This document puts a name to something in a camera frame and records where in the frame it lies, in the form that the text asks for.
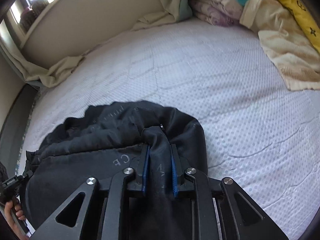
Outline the operator's left hand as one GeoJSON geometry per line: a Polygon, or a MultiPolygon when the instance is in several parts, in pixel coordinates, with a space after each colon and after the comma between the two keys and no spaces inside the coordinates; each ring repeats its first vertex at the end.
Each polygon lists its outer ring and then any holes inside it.
{"type": "Polygon", "coordinates": [[[28,240],[29,236],[19,229],[18,223],[16,223],[14,220],[14,217],[17,217],[19,221],[25,221],[25,215],[17,198],[12,198],[12,200],[6,202],[4,207],[4,214],[8,225],[13,230],[15,235],[20,240],[28,240]]]}

